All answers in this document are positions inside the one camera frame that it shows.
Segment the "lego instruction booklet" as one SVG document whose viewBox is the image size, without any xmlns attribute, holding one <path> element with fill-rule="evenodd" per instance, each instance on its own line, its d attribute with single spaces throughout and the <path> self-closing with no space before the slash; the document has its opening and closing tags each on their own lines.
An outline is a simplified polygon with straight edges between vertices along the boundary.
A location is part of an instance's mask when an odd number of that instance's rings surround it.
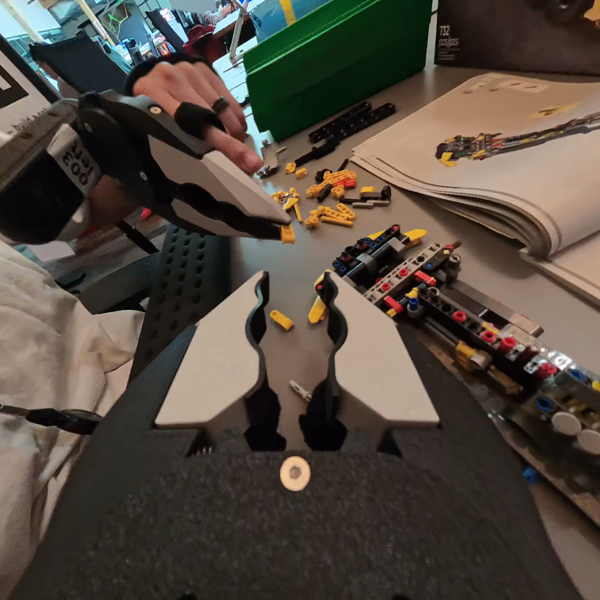
<svg viewBox="0 0 600 600">
<path fill-rule="evenodd" d="M 599 305 L 599 81 L 477 74 L 355 146 L 394 186 L 521 244 Z"/>
</svg>

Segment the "long black lego beam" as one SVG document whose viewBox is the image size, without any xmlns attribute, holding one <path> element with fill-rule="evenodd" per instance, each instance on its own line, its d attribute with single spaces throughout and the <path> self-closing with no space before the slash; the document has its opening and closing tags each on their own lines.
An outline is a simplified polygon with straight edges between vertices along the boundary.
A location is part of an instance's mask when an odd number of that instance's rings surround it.
<svg viewBox="0 0 600 600">
<path fill-rule="evenodd" d="M 363 101 L 356 106 L 345 111 L 336 118 L 330 120 L 322 127 L 326 130 L 341 130 L 360 121 L 371 112 L 372 104 L 369 101 Z"/>
<path fill-rule="evenodd" d="M 374 124 L 377 124 L 389 116 L 394 115 L 396 107 L 391 102 L 385 102 L 378 107 L 373 107 L 368 116 L 365 116 L 355 124 L 341 130 L 326 130 L 323 125 L 311 131 L 308 134 L 308 139 L 312 144 L 317 144 L 324 140 L 337 139 L 339 141 L 349 138 L 356 133 L 363 131 Z"/>
</svg>

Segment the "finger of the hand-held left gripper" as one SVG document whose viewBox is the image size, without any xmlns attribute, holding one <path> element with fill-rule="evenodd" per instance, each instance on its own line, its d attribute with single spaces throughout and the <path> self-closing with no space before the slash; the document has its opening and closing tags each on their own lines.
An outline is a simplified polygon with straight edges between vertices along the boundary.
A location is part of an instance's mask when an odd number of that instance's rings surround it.
<svg viewBox="0 0 600 600">
<path fill-rule="evenodd" d="M 192 206 L 197 206 L 201 199 L 225 202 L 243 197 L 272 199 L 255 179 L 246 175 L 220 151 L 211 151 L 198 159 L 152 136 L 149 137 L 149 150 L 163 174 L 176 185 L 172 200 L 191 200 Z M 290 216 L 283 208 L 280 209 L 284 213 L 284 225 L 290 224 Z"/>
<path fill-rule="evenodd" d="M 279 239 L 284 213 L 269 197 L 242 197 L 225 202 L 201 199 L 173 199 L 177 221 L 214 235 L 254 239 Z"/>
</svg>

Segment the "person's white shirt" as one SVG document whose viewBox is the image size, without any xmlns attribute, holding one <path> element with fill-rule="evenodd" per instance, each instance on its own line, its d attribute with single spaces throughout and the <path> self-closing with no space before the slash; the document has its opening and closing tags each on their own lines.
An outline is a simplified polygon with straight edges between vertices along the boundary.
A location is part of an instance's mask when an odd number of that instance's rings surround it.
<svg viewBox="0 0 600 600">
<path fill-rule="evenodd" d="M 144 315 L 92 314 L 1 241 L 1 404 L 105 416 L 124 393 Z M 1 415 L 1 599 L 45 535 L 85 438 Z"/>
</svg>

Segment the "grey lego piece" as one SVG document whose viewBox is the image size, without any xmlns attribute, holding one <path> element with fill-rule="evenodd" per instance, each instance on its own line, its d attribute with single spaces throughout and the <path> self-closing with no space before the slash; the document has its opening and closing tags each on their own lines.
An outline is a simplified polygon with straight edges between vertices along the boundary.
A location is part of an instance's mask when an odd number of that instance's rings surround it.
<svg viewBox="0 0 600 600">
<path fill-rule="evenodd" d="M 287 150 L 286 146 L 278 146 L 275 142 L 268 139 L 262 140 L 260 148 L 262 154 L 262 167 L 257 171 L 260 179 L 276 174 L 281 166 L 280 154 Z"/>
</svg>

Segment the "person's left hand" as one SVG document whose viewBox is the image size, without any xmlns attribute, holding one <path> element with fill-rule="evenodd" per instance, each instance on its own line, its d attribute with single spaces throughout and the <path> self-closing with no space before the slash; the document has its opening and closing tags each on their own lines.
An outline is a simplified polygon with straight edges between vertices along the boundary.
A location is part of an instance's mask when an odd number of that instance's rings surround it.
<svg viewBox="0 0 600 600">
<path fill-rule="evenodd" d="M 153 99 L 171 116 L 182 103 L 212 110 L 215 103 L 225 99 L 227 106 L 217 113 L 224 131 L 211 124 L 201 124 L 200 137 L 246 174 L 254 175 L 262 168 L 261 157 L 245 144 L 248 126 L 242 107 L 206 64 L 161 61 L 139 78 L 132 86 L 132 94 Z"/>
</svg>

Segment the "black lego axle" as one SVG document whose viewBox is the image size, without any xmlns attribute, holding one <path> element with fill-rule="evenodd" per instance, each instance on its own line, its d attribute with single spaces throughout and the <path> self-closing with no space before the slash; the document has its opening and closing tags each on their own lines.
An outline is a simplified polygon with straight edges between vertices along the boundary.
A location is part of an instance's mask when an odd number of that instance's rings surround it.
<svg viewBox="0 0 600 600">
<path fill-rule="evenodd" d="M 313 146 L 309 152 L 304 155 L 298 157 L 294 163 L 296 165 L 296 170 L 299 170 L 304 167 L 307 163 L 315 160 L 319 160 L 327 155 L 331 154 L 336 150 L 339 146 L 340 141 L 337 139 L 330 139 L 324 141 L 320 146 Z"/>
</svg>

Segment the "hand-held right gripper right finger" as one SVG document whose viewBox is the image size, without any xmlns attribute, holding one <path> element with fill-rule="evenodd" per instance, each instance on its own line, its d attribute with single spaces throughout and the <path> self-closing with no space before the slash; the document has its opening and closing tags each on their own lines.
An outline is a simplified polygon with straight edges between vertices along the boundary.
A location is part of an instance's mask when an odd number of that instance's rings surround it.
<svg viewBox="0 0 600 600">
<path fill-rule="evenodd" d="M 381 438 L 394 429 L 434 430 L 440 416 L 393 319 L 333 272 L 322 298 L 332 344 L 323 393 L 323 425 Z"/>
</svg>

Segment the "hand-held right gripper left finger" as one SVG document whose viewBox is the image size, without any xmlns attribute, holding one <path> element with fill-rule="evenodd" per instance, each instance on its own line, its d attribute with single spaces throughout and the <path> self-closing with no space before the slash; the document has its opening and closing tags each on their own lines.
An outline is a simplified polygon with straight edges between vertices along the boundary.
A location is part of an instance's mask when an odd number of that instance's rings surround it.
<svg viewBox="0 0 600 600">
<path fill-rule="evenodd" d="M 271 388 L 260 347 L 269 274 L 258 271 L 197 324 L 155 418 L 158 429 L 228 426 L 251 437 L 269 426 Z"/>
</svg>

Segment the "lego car chassis model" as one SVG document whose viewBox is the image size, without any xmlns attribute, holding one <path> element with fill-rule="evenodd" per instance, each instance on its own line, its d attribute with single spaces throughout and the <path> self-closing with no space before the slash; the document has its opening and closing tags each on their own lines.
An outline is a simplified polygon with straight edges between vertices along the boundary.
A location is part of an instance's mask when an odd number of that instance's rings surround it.
<svg viewBox="0 0 600 600">
<path fill-rule="evenodd" d="M 406 323 L 466 384 L 513 450 L 599 525 L 599 373 L 542 340 L 543 328 L 459 280 L 460 242 L 419 246 L 394 224 L 332 263 L 394 324 Z"/>
</svg>

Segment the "black and white sign board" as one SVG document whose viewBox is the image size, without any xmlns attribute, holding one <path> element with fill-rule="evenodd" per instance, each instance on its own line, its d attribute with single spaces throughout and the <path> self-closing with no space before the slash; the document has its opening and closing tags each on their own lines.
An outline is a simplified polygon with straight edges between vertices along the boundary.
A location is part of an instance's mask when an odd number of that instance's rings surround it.
<svg viewBox="0 0 600 600">
<path fill-rule="evenodd" d="M 1 141 L 64 98 L 1 36 Z"/>
</svg>

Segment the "pile of loose lego pieces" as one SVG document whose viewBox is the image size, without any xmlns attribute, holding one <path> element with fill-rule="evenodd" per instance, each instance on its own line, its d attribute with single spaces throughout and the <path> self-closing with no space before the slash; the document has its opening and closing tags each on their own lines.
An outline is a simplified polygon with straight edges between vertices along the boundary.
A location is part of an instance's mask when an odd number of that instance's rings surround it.
<svg viewBox="0 0 600 600">
<path fill-rule="evenodd" d="M 356 184 L 356 173 L 351 170 L 319 171 L 316 183 L 305 191 L 306 199 L 317 202 L 317 208 L 311 210 L 306 219 L 302 218 L 299 210 L 301 195 L 295 188 L 277 191 L 271 197 L 287 213 L 296 214 L 297 221 L 307 229 L 316 229 L 321 223 L 351 228 L 358 209 L 389 206 L 392 195 L 388 185 L 380 191 L 367 186 L 360 189 L 357 198 L 352 198 L 348 192 L 355 190 Z"/>
</svg>

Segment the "black office chair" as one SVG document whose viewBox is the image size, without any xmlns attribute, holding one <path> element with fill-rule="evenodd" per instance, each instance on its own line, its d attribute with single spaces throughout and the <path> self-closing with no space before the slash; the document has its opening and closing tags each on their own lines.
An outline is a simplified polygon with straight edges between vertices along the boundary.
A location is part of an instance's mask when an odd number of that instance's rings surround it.
<svg viewBox="0 0 600 600">
<path fill-rule="evenodd" d="M 128 74 L 86 34 L 52 44 L 32 43 L 33 61 L 57 81 L 63 98 L 75 99 L 85 93 L 124 93 Z"/>
</svg>

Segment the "lego set box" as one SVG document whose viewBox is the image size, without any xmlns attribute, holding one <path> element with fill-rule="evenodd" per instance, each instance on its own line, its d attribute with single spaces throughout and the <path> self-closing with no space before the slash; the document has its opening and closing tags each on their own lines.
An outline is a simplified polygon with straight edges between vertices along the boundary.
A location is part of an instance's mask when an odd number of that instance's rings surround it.
<svg viewBox="0 0 600 600">
<path fill-rule="evenodd" d="M 437 65 L 599 76 L 599 1 L 439 1 Z"/>
</svg>

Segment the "green plastic bin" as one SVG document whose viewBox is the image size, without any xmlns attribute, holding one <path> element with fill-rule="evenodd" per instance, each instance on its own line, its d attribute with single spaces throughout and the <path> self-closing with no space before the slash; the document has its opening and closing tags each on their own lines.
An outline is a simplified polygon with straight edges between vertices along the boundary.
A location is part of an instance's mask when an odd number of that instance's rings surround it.
<svg viewBox="0 0 600 600">
<path fill-rule="evenodd" d="M 329 1 L 244 55 L 254 122 L 284 140 L 422 71 L 431 1 Z"/>
</svg>

